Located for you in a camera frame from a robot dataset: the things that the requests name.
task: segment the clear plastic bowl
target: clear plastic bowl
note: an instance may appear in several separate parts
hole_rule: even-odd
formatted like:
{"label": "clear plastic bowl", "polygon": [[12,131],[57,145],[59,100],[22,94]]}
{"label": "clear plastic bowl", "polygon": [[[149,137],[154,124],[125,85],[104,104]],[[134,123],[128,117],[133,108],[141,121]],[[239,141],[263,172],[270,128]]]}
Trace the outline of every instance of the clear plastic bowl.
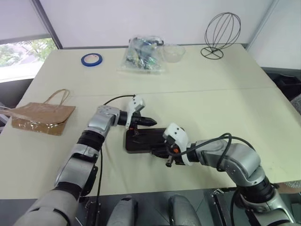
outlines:
{"label": "clear plastic bowl", "polygon": [[176,63],[179,62],[185,54],[183,46],[167,44],[163,46],[163,57],[166,62]]}

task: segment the window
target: window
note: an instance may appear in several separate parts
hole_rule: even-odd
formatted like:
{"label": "window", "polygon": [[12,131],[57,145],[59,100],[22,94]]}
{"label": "window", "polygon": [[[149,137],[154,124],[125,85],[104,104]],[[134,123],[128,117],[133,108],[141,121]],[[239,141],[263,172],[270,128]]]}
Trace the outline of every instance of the window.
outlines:
{"label": "window", "polygon": [[54,49],[51,38],[0,45],[0,82],[34,78]]}

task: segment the black wire frame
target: black wire frame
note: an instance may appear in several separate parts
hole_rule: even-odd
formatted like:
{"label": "black wire frame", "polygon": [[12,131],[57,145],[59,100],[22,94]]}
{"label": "black wire frame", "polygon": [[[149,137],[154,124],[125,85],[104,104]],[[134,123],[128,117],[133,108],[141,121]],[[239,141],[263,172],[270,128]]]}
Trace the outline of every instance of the black wire frame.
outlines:
{"label": "black wire frame", "polygon": [[[216,20],[218,20],[218,21],[217,21],[216,26],[214,28],[214,32],[213,32],[213,36],[212,36],[212,43],[210,43],[209,38],[208,38],[208,29],[211,26],[211,24]],[[236,34],[232,37],[235,21],[238,22],[239,27],[238,27],[238,31],[236,32]],[[219,44],[220,40],[222,39],[223,35],[225,34],[225,32],[226,32],[228,26],[230,25],[230,23],[231,23],[231,32],[230,32],[230,35],[229,35],[226,43],[224,43],[220,47],[217,47],[217,45]],[[238,39],[238,37],[240,35],[240,31],[241,31],[241,20],[240,20],[239,16],[237,16],[236,14],[231,13],[231,12],[220,13],[220,14],[216,15],[209,22],[209,24],[206,28],[205,43],[206,43],[207,47],[205,47],[201,50],[202,56],[204,56],[208,59],[221,59],[224,55],[223,52],[221,51],[221,49],[228,48],[231,45],[233,45],[236,42],[236,40]]]}

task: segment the plastic bag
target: plastic bag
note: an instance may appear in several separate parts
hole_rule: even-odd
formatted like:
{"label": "plastic bag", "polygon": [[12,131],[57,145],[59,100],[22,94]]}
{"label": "plastic bag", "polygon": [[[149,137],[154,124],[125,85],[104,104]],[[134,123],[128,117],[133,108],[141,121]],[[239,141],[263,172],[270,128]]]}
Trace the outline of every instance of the plastic bag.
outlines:
{"label": "plastic bag", "polygon": [[139,72],[163,72],[162,60],[164,42],[157,36],[136,36],[130,40],[122,60],[121,70]]}

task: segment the white wall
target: white wall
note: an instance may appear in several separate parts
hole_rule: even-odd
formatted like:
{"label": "white wall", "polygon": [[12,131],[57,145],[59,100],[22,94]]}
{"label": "white wall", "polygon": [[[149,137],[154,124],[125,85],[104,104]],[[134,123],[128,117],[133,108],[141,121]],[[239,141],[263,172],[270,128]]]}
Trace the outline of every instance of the white wall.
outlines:
{"label": "white wall", "polygon": [[210,20],[233,12],[248,43],[271,0],[40,0],[63,47],[127,45],[136,34],[204,43]]}
{"label": "white wall", "polygon": [[30,0],[0,0],[0,42],[48,34]]}
{"label": "white wall", "polygon": [[301,0],[280,0],[249,53],[261,67],[301,69]]}

